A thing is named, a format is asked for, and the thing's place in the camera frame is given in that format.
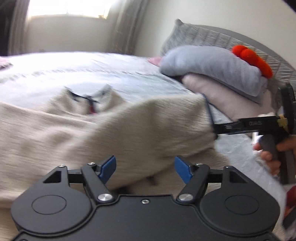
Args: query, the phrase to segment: bright window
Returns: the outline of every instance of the bright window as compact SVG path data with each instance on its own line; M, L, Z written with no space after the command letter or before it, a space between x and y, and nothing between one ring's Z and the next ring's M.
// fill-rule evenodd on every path
M29 16L71 14L107 18L114 0L30 0Z

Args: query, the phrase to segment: mattress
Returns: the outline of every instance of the mattress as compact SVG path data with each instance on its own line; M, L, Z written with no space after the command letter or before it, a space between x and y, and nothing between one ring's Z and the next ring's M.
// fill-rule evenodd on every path
M40 53L9 58L12 67L0 71L0 101L38 108L66 86L79 95L91 95L109 84L128 101L152 96L193 94L179 82L159 73L145 58L110 53ZM230 122L210 107L216 123ZM231 164L269 192L285 207L285 191L256 162L251 140L244 134L220 135L217 151Z

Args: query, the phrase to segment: orange plush object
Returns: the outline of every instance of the orange plush object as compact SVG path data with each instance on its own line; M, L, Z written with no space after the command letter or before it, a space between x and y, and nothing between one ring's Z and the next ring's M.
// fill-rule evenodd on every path
M232 48L232 52L250 65L259 68L264 77L268 79L272 78L273 73L271 67L255 51L243 45L236 45Z

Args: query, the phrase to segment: black handle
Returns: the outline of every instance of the black handle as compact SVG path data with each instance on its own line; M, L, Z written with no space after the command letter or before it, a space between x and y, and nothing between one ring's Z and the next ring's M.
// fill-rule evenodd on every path
M295 179L295 157L292 150L286 152L278 152L276 142L272 135L264 135L259 139L259 143L263 150L272 154L273 160L279 160L280 166L280 182L282 184L296 183Z

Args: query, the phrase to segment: person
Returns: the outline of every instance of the person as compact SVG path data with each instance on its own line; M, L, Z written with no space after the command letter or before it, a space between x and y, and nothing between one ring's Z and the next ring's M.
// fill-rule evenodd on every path
M254 150L257 150L257 151L262 150L262 147L260 146L259 143L256 143L253 148ZM276 148L278 151L293 150L293 153L296 159L296 136L291 136L285 139L281 143L277 144ZM272 175L279 174L281 163L278 160L274 160L270 152L262 150L260 157L262 160L266 162L266 164L270 168ZM296 186L292 187L287 192L287 205L285 210L285 217L291 212L291 210L295 206L296 206Z

